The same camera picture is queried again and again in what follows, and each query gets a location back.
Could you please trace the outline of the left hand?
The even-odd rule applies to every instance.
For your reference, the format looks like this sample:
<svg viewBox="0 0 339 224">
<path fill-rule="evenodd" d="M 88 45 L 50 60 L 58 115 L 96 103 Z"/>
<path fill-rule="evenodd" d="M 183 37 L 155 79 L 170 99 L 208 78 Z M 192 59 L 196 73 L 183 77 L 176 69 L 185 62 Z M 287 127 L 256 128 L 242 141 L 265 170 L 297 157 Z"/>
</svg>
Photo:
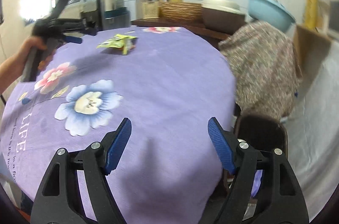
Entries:
<svg viewBox="0 0 339 224">
<path fill-rule="evenodd" d="M 20 47 L 17 55 L 15 56 L 15 64 L 18 67 L 19 75 L 23 74 L 23 70 L 29 55 L 29 52 L 32 48 L 37 48 L 38 50 L 45 51 L 47 46 L 44 44 L 42 38 L 37 36 L 28 37 Z M 46 59 L 42 60 L 39 63 L 38 69 L 40 71 L 44 71 L 49 63 L 53 60 L 53 56 L 55 55 L 56 50 L 53 50 Z"/>
</svg>

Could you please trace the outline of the left forearm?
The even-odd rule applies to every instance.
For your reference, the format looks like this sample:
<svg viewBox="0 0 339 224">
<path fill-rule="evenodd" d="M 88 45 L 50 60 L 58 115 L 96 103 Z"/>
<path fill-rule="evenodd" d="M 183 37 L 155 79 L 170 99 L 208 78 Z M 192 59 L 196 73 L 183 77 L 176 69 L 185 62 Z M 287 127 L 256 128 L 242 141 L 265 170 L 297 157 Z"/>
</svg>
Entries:
<svg viewBox="0 0 339 224">
<path fill-rule="evenodd" d="M 19 54 L 15 54 L 6 59 L 0 68 L 0 93 L 4 91 L 16 80 L 23 72 L 24 63 Z"/>
</svg>

